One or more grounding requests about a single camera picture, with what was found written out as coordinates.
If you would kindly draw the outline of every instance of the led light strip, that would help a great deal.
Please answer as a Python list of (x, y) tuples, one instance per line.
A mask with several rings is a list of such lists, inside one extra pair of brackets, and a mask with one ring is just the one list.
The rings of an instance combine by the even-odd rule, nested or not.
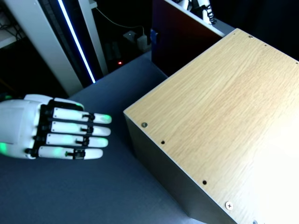
[(66, 10), (65, 10), (64, 4), (63, 4), (62, 0), (58, 0), (58, 3), (59, 3), (59, 5), (60, 5), (60, 8), (61, 8), (61, 10), (62, 10), (62, 13), (64, 14), (64, 17), (65, 17), (65, 20), (66, 20), (66, 22), (67, 22), (67, 25), (68, 25), (69, 28), (70, 28), (71, 34), (72, 34), (72, 36), (73, 36), (73, 38), (74, 38), (74, 41), (75, 41), (75, 43), (76, 43), (76, 45), (77, 45), (77, 47), (78, 47), (78, 50), (79, 50), (80, 55), (81, 55), (81, 57), (82, 57), (82, 59), (83, 59), (83, 61), (84, 61), (84, 64), (85, 64), (85, 66), (86, 66), (86, 68), (87, 68), (87, 70), (88, 70), (89, 76), (90, 76), (90, 78), (92, 79), (92, 82), (95, 83), (95, 80), (94, 80), (92, 71), (90, 70), (89, 65), (88, 65), (88, 63), (87, 63), (87, 61), (86, 61), (85, 55), (84, 55), (83, 50), (82, 50), (82, 48), (81, 48), (81, 46), (80, 46), (80, 43), (79, 43), (79, 41), (78, 41), (78, 38), (77, 38), (77, 36), (76, 36), (76, 34), (75, 34), (75, 31), (74, 31), (73, 26), (72, 26), (72, 24), (71, 24), (70, 18), (69, 18), (68, 14), (67, 14), (67, 12), (66, 12)]

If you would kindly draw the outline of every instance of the wooden box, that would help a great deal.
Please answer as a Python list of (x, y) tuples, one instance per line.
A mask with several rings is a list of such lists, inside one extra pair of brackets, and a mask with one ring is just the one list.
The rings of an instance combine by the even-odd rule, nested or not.
[(299, 223), (299, 64), (236, 29), (124, 111), (140, 161), (192, 218)]

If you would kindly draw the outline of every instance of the dark table surface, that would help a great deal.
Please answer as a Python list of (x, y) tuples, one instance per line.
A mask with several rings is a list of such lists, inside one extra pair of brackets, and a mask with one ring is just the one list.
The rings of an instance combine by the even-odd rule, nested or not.
[(70, 99), (113, 117), (98, 160), (0, 155), (1, 224), (199, 224), (134, 157), (123, 110), (166, 77), (143, 55)]

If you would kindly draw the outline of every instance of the white robotic hand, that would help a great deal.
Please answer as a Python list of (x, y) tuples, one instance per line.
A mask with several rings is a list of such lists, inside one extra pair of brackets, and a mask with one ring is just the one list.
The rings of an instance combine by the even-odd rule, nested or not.
[(71, 100), (34, 94), (1, 102), (0, 154), (23, 159), (100, 158), (100, 148), (108, 145), (102, 137), (111, 131), (94, 124), (109, 124), (112, 118), (83, 110)]

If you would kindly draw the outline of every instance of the screw head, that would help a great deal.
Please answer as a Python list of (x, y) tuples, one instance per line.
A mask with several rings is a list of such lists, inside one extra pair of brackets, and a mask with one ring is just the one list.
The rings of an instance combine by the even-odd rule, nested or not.
[(143, 123), (141, 124), (141, 126), (142, 126), (142, 127), (147, 127), (147, 126), (148, 126), (148, 124), (147, 124), (147, 123), (145, 123), (145, 122), (143, 122)]
[(227, 210), (232, 210), (234, 209), (234, 205), (231, 202), (226, 202), (225, 203), (225, 207), (227, 208)]

